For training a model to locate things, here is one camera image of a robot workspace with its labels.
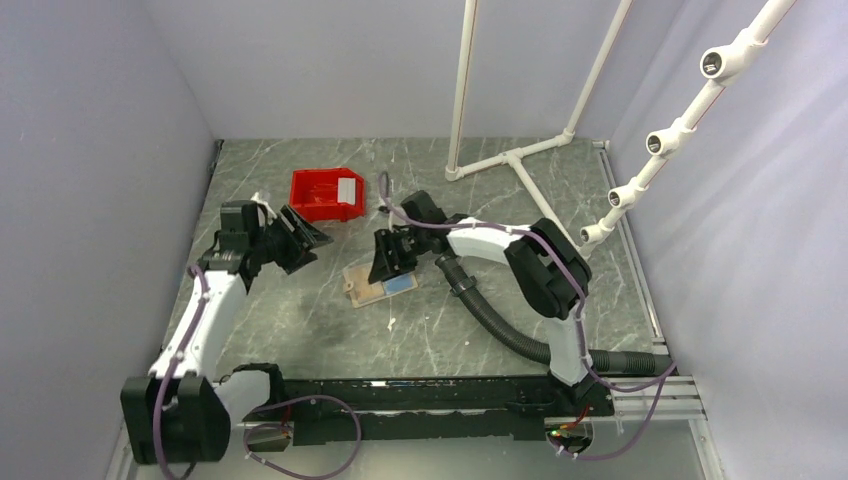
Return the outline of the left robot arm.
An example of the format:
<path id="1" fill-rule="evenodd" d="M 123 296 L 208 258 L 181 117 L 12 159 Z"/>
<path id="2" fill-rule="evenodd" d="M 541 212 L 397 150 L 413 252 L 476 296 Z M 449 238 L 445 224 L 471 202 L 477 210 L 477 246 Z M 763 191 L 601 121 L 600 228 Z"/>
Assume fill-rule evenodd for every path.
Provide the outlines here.
<path id="1" fill-rule="evenodd" d="M 278 365 L 241 365 L 220 384 L 216 367 L 262 268 L 273 264 L 291 275 L 332 241 L 292 207 L 274 211 L 262 200 L 223 203 L 219 223 L 212 245 L 188 268 L 192 293 L 171 340 L 120 392 L 134 460 L 167 477 L 171 463 L 221 460 L 232 430 L 250 413 L 272 420 L 285 411 Z"/>

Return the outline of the tan leather card holder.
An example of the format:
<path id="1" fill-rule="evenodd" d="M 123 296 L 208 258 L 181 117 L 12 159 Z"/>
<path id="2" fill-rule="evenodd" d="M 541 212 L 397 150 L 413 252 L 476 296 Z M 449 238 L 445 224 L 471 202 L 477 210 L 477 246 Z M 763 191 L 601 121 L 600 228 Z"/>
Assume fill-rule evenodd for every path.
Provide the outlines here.
<path id="1" fill-rule="evenodd" d="M 419 287 L 419 282 L 413 273 L 406 273 L 387 281 L 370 283 L 368 280 L 370 271 L 370 265 L 360 264 L 345 268 L 342 272 L 343 291 L 354 308 L 362 308 Z"/>

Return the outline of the red plastic bin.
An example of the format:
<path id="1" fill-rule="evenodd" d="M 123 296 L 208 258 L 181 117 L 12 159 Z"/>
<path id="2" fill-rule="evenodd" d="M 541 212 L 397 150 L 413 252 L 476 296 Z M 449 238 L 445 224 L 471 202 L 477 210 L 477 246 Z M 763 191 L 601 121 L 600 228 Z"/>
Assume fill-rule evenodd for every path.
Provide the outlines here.
<path id="1" fill-rule="evenodd" d="M 339 178 L 357 179 L 357 204 L 337 202 Z M 347 222 L 365 215 L 365 180 L 349 168 L 294 170 L 291 177 L 289 205 L 309 222 Z"/>

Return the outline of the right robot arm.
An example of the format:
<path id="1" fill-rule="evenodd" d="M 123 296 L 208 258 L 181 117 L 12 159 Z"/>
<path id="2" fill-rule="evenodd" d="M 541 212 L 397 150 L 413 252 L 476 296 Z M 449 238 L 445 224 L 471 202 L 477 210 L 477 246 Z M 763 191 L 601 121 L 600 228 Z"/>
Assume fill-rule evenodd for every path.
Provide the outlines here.
<path id="1" fill-rule="evenodd" d="M 496 340 L 512 352 L 548 367 L 558 380 L 551 388 L 557 411 L 574 415 L 590 399 L 592 358 L 577 325 L 592 273 L 580 254 L 548 218 L 509 226 L 456 214 L 437 213 L 375 232 L 371 284 L 413 272 L 420 256 L 433 253 L 450 291 Z M 527 304 L 545 319 L 545 341 L 520 332 L 480 292 L 459 263 L 474 257 L 506 265 Z"/>

